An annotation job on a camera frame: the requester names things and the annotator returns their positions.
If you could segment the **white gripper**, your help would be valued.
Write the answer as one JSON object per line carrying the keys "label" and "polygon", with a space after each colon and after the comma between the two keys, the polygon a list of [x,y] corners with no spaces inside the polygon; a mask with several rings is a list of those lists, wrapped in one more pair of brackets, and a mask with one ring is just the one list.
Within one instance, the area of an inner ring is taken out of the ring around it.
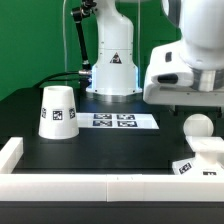
{"label": "white gripper", "polygon": [[[180,57],[180,41],[153,49],[146,70],[143,100],[148,104],[185,106],[224,106],[224,68],[199,70],[189,67]],[[149,71],[188,70],[193,73],[190,87],[169,87],[153,84]]]}

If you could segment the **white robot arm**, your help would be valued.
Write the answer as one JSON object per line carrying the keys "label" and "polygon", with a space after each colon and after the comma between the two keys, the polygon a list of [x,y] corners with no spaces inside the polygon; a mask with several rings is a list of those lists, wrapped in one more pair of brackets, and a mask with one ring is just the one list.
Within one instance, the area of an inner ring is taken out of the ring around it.
{"label": "white robot arm", "polygon": [[224,106],[224,0],[161,0],[181,39],[152,50],[143,88],[133,63],[132,22],[118,13],[117,0],[95,1],[98,60],[88,93],[106,100],[141,93],[148,104]]}

